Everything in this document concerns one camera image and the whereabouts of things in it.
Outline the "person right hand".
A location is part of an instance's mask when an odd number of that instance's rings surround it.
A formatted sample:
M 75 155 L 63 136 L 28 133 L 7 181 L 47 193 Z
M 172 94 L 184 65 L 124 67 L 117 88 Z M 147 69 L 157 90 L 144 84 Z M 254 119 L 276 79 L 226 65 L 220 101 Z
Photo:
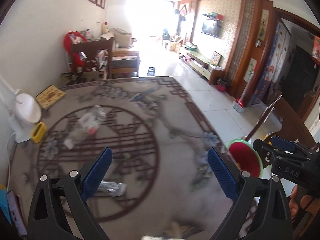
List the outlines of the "person right hand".
M 310 204 L 313 200 L 314 197 L 310 195 L 304 195 L 300 203 L 298 204 L 297 200 L 297 194 L 298 194 L 298 186 L 295 185 L 291 191 L 290 195 L 290 201 L 289 201 L 289 210 L 291 213 L 291 218 L 294 219 L 299 211 L 300 208 L 306 208 L 308 204 Z

